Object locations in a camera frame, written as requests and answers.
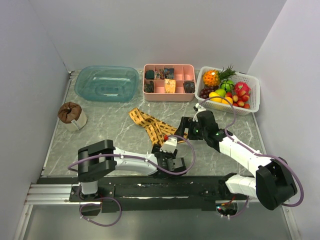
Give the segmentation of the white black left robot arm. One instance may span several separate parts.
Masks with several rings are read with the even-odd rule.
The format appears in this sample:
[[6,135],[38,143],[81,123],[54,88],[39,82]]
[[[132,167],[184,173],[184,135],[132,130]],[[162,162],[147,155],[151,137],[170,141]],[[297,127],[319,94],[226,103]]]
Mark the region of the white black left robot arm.
[[177,140],[169,140],[169,147],[155,143],[151,153],[140,154],[114,146],[112,140],[82,147],[77,152],[77,162],[68,167],[77,172],[77,196],[93,201],[99,196],[98,180],[113,171],[136,172],[155,178],[181,176],[187,170],[184,159],[177,158]]

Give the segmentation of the yellow beetle print tie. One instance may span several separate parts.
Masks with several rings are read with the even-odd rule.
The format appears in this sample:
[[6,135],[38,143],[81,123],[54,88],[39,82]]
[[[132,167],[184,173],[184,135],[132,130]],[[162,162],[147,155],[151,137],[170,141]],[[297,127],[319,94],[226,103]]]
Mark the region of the yellow beetle print tie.
[[177,131],[176,127],[144,113],[138,108],[133,108],[128,115],[136,125],[144,128],[153,145],[162,146],[168,136],[174,135]]

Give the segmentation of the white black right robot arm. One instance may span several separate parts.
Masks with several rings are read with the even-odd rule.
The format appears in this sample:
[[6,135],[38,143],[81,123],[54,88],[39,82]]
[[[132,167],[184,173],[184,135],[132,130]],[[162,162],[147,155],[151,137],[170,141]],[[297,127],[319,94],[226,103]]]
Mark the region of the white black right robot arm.
[[283,159],[265,156],[240,141],[232,132],[220,128],[210,110],[198,111],[194,117],[183,116],[175,132],[187,139],[203,140],[217,152],[246,168],[251,177],[230,173],[221,180],[218,193],[223,199],[235,194],[257,198],[268,210],[283,205],[298,192],[294,176]]

